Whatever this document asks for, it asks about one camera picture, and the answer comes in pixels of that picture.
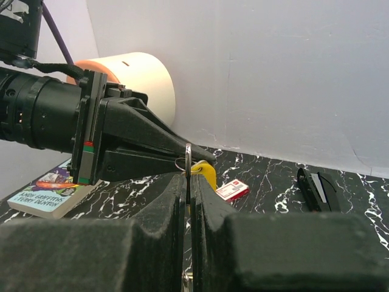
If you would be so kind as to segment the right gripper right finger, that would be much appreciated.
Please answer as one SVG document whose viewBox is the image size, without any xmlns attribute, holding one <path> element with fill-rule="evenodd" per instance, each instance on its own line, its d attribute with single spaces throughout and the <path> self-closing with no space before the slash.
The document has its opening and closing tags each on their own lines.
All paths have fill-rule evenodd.
<svg viewBox="0 0 389 292">
<path fill-rule="evenodd" d="M 387 291 L 388 262 L 354 214 L 248 214 L 191 178 L 195 291 Z"/>
</svg>

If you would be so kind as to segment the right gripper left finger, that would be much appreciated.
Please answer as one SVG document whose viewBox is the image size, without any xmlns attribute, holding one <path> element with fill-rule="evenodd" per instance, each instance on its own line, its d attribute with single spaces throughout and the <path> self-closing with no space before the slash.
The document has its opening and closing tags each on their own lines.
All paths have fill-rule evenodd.
<svg viewBox="0 0 389 292">
<path fill-rule="evenodd" d="M 1 225 L 2 291 L 179 291 L 185 179 L 129 219 Z"/>
</svg>

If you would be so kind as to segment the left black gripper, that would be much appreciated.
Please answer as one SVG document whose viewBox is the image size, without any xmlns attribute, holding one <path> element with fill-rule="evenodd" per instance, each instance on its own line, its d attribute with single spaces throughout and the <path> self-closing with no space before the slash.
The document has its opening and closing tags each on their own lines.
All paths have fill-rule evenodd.
<svg viewBox="0 0 389 292">
<path fill-rule="evenodd" d="M 68 170 L 81 185 L 178 171 L 190 142 L 147 107 L 146 94 L 105 93 L 106 84 L 106 74 L 90 70 L 72 85 L 2 68 L 1 139 L 70 153 Z"/>
</svg>

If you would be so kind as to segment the yellow key tag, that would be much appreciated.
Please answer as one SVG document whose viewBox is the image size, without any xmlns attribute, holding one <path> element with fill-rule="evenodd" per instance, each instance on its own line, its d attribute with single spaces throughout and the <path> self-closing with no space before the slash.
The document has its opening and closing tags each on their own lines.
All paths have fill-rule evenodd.
<svg viewBox="0 0 389 292">
<path fill-rule="evenodd" d="M 183 175 L 187 180 L 187 194 L 185 197 L 185 202 L 187 205 L 187 210 L 190 212 L 190 200 L 191 200 L 191 189 L 190 189 L 190 179 L 187 178 L 186 171 L 183 171 Z M 213 190 L 217 189 L 216 185 L 216 170 L 205 160 L 198 161 L 193 164 L 191 167 L 191 175 L 202 175 L 206 178 L 207 182 L 210 184 Z"/>
</svg>

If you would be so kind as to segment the small red white box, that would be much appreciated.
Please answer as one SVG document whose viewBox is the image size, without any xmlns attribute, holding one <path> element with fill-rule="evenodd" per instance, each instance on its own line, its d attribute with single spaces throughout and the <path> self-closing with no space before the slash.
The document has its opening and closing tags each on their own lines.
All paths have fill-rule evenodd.
<svg viewBox="0 0 389 292">
<path fill-rule="evenodd" d="M 228 182 L 227 184 L 216 189 L 216 193 L 224 201 L 234 201 L 249 193 L 249 186 L 238 179 Z"/>
</svg>

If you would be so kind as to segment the round pastel drawer box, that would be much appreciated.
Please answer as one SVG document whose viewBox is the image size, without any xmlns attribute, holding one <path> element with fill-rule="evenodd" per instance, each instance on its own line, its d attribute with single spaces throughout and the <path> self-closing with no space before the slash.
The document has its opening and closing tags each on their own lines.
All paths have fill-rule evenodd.
<svg viewBox="0 0 389 292">
<path fill-rule="evenodd" d="M 75 65 L 104 73 L 109 82 L 119 83 L 148 96 L 147 107 L 166 125 L 172 126 L 176 114 L 173 81 L 167 68 L 154 55 L 144 52 L 79 60 Z"/>
</svg>

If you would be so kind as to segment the blue treehouse paperback book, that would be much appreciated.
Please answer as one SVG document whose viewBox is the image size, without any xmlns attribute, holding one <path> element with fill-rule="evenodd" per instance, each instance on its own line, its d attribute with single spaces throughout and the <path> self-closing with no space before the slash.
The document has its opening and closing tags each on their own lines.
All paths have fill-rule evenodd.
<svg viewBox="0 0 389 292">
<path fill-rule="evenodd" d="M 73 177 L 67 171 L 70 161 L 64 161 L 17 191 L 7 200 L 9 207 L 40 218 L 63 218 L 88 194 L 103 184 L 102 180 L 93 186 L 73 183 Z"/>
</svg>

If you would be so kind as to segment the black stapler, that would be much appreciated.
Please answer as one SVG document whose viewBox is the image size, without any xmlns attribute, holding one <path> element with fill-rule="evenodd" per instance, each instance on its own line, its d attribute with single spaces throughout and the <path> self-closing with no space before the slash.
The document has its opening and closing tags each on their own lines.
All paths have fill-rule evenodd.
<svg viewBox="0 0 389 292">
<path fill-rule="evenodd" d="M 299 168 L 297 184 L 311 212 L 341 212 L 337 187 L 329 174 Z"/>
</svg>

